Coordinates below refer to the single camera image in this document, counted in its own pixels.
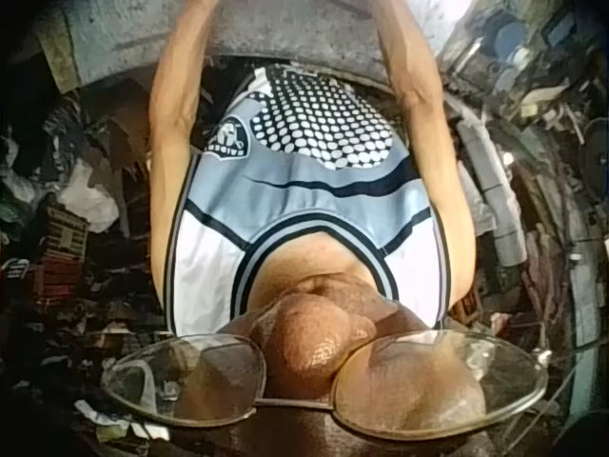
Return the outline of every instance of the pipe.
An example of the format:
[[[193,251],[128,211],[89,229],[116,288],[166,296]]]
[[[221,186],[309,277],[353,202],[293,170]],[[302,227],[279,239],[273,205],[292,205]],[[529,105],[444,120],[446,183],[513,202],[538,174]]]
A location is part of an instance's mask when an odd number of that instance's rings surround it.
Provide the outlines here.
[[[527,252],[521,207],[510,188],[497,148],[484,123],[470,108],[452,96],[447,96],[446,102],[462,115],[457,132],[497,221],[493,235],[499,261],[503,267],[522,264],[527,259]]]
[[[472,213],[472,219],[474,220],[474,229],[476,230],[476,237],[482,236],[489,231],[494,231],[497,228],[497,222],[493,211],[484,203],[480,191],[476,187],[474,180],[469,174],[469,171],[463,165],[463,162],[457,164],[459,169],[459,177],[461,178],[461,185],[465,192],[465,199],[467,200],[467,206]]]

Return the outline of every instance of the cable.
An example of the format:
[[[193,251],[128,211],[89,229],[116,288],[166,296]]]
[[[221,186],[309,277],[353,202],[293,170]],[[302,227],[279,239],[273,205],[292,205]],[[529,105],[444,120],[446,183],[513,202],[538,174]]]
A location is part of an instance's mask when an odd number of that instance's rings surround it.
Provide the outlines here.
[[[569,371],[569,374],[562,381],[562,384],[560,385],[560,387],[556,390],[556,392],[554,392],[554,395],[552,395],[552,398],[550,398],[550,400],[548,400],[548,402],[545,404],[545,406],[540,410],[539,414],[537,416],[535,416],[535,418],[522,431],[522,433],[520,435],[518,435],[516,437],[516,439],[514,441],[512,441],[512,443],[510,443],[510,445],[501,453],[501,456],[508,455],[514,449],[514,447],[516,447],[526,437],[526,435],[529,433],[529,431],[531,431],[531,429],[535,426],[535,424],[541,419],[541,417],[554,404],[556,399],[559,398],[559,395],[562,394],[562,391],[565,390],[565,388],[569,385],[571,378],[573,378],[573,376],[575,376],[577,367],[580,364],[581,360],[583,360],[583,357],[580,357],[578,359],[578,361],[575,363],[573,368],[571,368],[571,371]]]

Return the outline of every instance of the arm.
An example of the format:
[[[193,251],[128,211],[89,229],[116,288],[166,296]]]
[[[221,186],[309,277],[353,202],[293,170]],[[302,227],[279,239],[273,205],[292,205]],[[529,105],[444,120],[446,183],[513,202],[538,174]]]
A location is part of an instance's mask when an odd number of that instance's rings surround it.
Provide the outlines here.
[[[190,161],[210,18],[218,0],[187,0],[157,69],[150,97],[150,257],[161,303],[171,225]]]
[[[471,288],[476,241],[446,124],[442,80],[436,59],[405,0],[375,0],[373,5],[389,80],[402,106],[429,199],[444,226],[453,305]]]

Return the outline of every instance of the jersey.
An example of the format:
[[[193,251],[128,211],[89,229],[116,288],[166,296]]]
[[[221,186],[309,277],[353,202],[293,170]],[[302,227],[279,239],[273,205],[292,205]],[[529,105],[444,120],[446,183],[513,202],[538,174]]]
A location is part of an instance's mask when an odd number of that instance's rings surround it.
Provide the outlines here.
[[[278,247],[325,232],[376,288],[433,327],[450,268],[442,222],[403,140],[349,85],[290,66],[255,70],[204,150],[192,148],[163,299],[178,336],[246,312]]]

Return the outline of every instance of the dark blue stripe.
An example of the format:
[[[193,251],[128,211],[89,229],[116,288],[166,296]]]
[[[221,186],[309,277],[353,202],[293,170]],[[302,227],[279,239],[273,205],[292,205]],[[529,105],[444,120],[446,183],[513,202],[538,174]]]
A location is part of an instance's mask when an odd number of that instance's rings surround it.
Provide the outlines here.
[[[247,250],[249,248],[249,243],[246,240],[244,240],[237,233],[225,226],[219,220],[214,219],[209,214],[205,214],[204,212],[202,212],[199,207],[197,207],[194,202],[192,202],[192,200],[187,200],[185,210],[192,214],[192,216],[197,221],[199,221],[207,228],[217,231],[218,233],[223,235],[228,241],[230,241],[240,250]]]
[[[412,229],[429,218],[431,218],[431,208],[424,209],[423,211],[412,216],[410,222],[406,224],[396,235],[396,237],[387,243],[383,248],[385,255],[391,255],[393,252],[398,250],[400,246],[403,245],[403,242],[406,241],[406,239],[412,234]]]
[[[384,178],[377,181],[362,181],[353,183],[341,188],[333,188],[332,186],[328,185],[328,183],[322,181],[289,181],[287,183],[277,184],[269,183],[267,181],[258,181],[255,179],[249,180],[253,183],[270,186],[275,189],[303,188],[309,190],[325,190],[326,192],[330,192],[336,198],[348,198],[355,195],[385,197],[387,195],[391,195],[405,184],[417,179],[419,179],[419,174],[414,166],[412,157],[409,155]]]
[[[303,214],[301,216],[296,216],[296,217],[293,217],[286,221],[283,221],[282,223],[276,225],[275,227],[271,228],[269,231],[264,233],[262,236],[260,236],[258,238],[258,240],[256,240],[255,243],[250,245],[249,249],[246,251],[246,256],[239,264],[239,267],[237,268],[237,273],[235,274],[235,280],[233,282],[233,289],[232,289],[232,296],[230,299],[230,302],[231,302],[230,318],[231,319],[234,319],[237,316],[237,311],[241,310],[241,308],[243,307],[242,303],[237,303],[237,290],[239,288],[239,285],[243,281],[243,277],[246,272],[247,265],[249,264],[249,262],[251,262],[251,258],[258,252],[258,250],[266,242],[266,240],[268,240],[270,237],[272,237],[276,233],[279,233],[280,231],[287,229],[289,227],[296,226],[298,224],[305,223],[305,222],[311,222],[311,221],[329,222],[330,224],[334,224],[335,226],[337,226],[341,229],[344,229],[345,231],[347,231],[348,233],[353,235],[360,243],[362,243],[363,246],[365,246],[367,251],[371,255],[374,256],[374,258],[377,260],[377,262],[383,269],[383,272],[389,282],[389,286],[391,287],[392,299],[395,301],[400,300],[400,293],[398,291],[398,285],[395,281],[395,278],[393,277],[393,274],[391,273],[391,270],[389,269],[389,266],[387,265],[387,263],[384,260],[383,253],[381,251],[379,251],[366,236],[364,236],[362,233],[357,231],[355,228],[353,228],[352,226],[347,224],[347,222],[345,222],[342,219],[339,219],[335,216],[331,216],[329,214],[324,214],[324,213],[310,213],[310,214]],[[324,226],[316,227],[316,231],[326,231],[327,232],[328,230],[330,230],[330,228],[326,228]],[[375,271],[375,269],[372,268],[372,266],[367,261],[367,259],[365,259],[365,260],[362,259],[362,260],[365,263],[365,265],[368,267],[370,272],[373,274],[373,276],[378,274]],[[242,297],[244,302],[247,301],[246,298],[247,297],[245,295]]]

